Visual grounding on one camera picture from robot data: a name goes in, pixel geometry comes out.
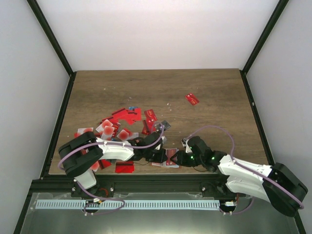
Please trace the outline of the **black VIP card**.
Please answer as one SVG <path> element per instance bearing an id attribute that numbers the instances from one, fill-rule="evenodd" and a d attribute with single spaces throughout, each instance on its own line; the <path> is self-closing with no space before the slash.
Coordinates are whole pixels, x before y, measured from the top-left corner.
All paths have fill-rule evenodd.
<path id="1" fill-rule="evenodd" d="M 161 130 L 166 131 L 171 127 L 171 125 L 166 120 L 164 120 L 161 122 L 159 127 Z"/>

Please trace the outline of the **brown leather card holder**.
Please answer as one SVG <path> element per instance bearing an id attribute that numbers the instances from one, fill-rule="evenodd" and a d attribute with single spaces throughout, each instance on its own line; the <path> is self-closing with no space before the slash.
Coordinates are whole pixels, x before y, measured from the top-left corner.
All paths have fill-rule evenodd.
<path id="1" fill-rule="evenodd" d="M 179 167 L 180 167 L 180 166 L 177 165 L 177 164 L 176 164 L 177 167 L 168 167 L 168 166 L 165 165 L 165 163 L 166 163 L 166 161 L 163 162 L 163 163 L 154 163 L 154 162 L 152 162 L 151 165 L 152 165 L 152 166 L 157 166 L 157 167 L 163 167 L 163 168 L 179 168 Z"/>

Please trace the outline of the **red VIP card handled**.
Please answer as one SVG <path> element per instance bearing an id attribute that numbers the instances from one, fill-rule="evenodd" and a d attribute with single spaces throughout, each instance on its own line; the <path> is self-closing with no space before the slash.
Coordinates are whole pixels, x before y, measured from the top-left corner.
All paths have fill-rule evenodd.
<path id="1" fill-rule="evenodd" d="M 156 117 L 153 109 L 149 109 L 149 110 L 144 111 L 144 114 L 148 120 L 157 121 L 157 117 Z"/>

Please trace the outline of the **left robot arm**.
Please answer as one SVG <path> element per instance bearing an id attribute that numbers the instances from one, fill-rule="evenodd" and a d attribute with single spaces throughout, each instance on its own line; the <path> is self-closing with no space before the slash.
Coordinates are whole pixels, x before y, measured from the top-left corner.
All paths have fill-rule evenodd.
<path id="1" fill-rule="evenodd" d="M 126 141 L 103 140 L 93 132 L 86 132 L 58 149 L 58 167 L 69 178 L 82 186 L 87 196 L 99 193 L 95 173 L 91 167 L 100 160 L 140 161 L 163 163 L 167 160 L 163 144 L 163 132 L 153 132 L 146 137 L 136 137 Z"/>

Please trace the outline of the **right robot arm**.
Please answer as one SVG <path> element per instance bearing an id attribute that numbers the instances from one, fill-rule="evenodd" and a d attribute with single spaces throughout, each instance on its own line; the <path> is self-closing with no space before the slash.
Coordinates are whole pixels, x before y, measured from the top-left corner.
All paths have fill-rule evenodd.
<path id="1" fill-rule="evenodd" d="M 216 185 L 221 196 L 233 192 L 260 198 L 289 217 L 304 208 L 308 188 L 284 164 L 264 165 L 237 159 L 212 150 L 199 136 L 185 139 L 182 144 L 184 149 L 177 151 L 170 160 L 183 167 L 201 165 L 208 172 L 226 176 L 227 179 Z"/>

